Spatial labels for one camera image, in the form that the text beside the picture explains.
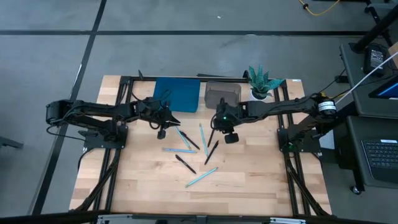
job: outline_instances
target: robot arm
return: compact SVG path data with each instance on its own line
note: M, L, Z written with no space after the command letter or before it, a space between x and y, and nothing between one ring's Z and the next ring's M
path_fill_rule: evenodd
M309 114L309 119L305 119L305 127L303 126L299 131L302 133L314 128L318 123L332 121L335 118L336 106L333 100L323 97L319 93L304 96L301 99L296 98L276 103L244 101L238 103L235 107L228 105L221 99L211 124L213 129L227 134L225 136L226 143L234 143L239 141L238 134L233 133L235 126L260 121L268 116L287 113Z
M102 121L91 116L113 119ZM168 105L162 105L159 100L153 100L153 98L116 106L87 103L81 100L60 100L47 105L46 113L46 122L51 126L72 124L87 128L88 131L79 131L86 137L86 140L88 136L94 135L103 142L119 142L122 146L127 133L127 126L123 126L123 124L137 119L148 121L152 129L160 128L158 139L165 137L165 129L180 125L180 122L172 116Z

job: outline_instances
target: blue notebook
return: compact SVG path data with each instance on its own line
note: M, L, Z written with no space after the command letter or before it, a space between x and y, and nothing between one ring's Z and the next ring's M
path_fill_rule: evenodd
M157 78L154 98L169 101L171 111L194 113L198 109L200 80Z

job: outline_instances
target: gray floor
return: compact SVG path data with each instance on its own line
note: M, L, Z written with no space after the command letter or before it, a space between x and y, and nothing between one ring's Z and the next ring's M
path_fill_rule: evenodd
M330 2L310 2L321 11ZM0 29L91 30L99 0L0 2ZM108 1L100 30L369 30L374 21L364 3L339 3L322 17L306 13L298 1ZM397 30L392 26L393 40ZM302 79L313 93L343 67L339 45L358 37L278 36L97 36L79 99L95 101L103 75L194 76L197 73L240 77L249 65L262 64L272 78ZM0 217L25 215L37 188L53 137L45 105L68 98L87 36L0 36L0 136L25 144L0 150ZM333 85L335 95L348 85ZM77 136L76 128L68 134ZM44 213L65 212L73 192L82 143L65 140L44 206ZM333 213L394 223L397 190L368 187L353 195L352 174L324 166Z

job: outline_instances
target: marker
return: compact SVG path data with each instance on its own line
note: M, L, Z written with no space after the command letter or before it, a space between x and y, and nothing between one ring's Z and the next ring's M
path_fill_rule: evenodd
M217 140L216 144L214 144L213 149L211 150L209 156L207 157L206 162L205 162L205 165L206 165L207 162L209 161L211 155L213 155L213 152L214 152L214 150L217 148L217 146L218 146L218 140Z
M163 151L167 152L186 152L186 153L197 153L194 150L186 150L186 149L171 149L171 148L163 148Z
M201 140L203 141L203 147L205 148L205 155L207 156L208 153L207 153L205 134L203 134L203 128L201 127L201 123L199 123L199 128L200 128Z
M178 155L175 155L175 157L182 162L182 164L184 164L186 167L188 167L188 169L190 169L194 174L196 174L196 172L192 169L192 167L190 167L184 160L181 159L181 157L179 157Z
M187 145L187 147L188 147L189 149L192 149L191 146L189 145L189 143L187 142L187 140L185 140L185 138L182 136L180 130L178 130L178 127L176 127L176 126L174 126L174 127L175 127L175 130L177 131L178 135L182 138L182 140L184 141L184 143Z
M195 180L189 182L185 187L189 187L192 184L198 182L199 180L202 180L202 178L206 177L207 175L211 174L212 172L216 171L218 169L218 167L212 169L211 171L207 172L206 174L201 175L200 177L196 178Z
M213 129L211 131L211 135L210 135L210 138L209 138L209 142L207 143L207 147L210 147L210 143L211 143L211 140L213 139L214 131L215 131L215 129Z
M195 146L195 148L197 148L198 150L200 150L199 146L197 144L195 144L190 138L188 138L187 134L185 134L183 131L180 131L180 133L182 134L182 136L184 136L191 144L193 144L193 146Z

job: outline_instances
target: laptop keyboard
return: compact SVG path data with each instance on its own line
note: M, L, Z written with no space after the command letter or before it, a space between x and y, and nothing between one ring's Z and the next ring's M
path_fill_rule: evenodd
M362 141L371 167L398 169L398 144Z

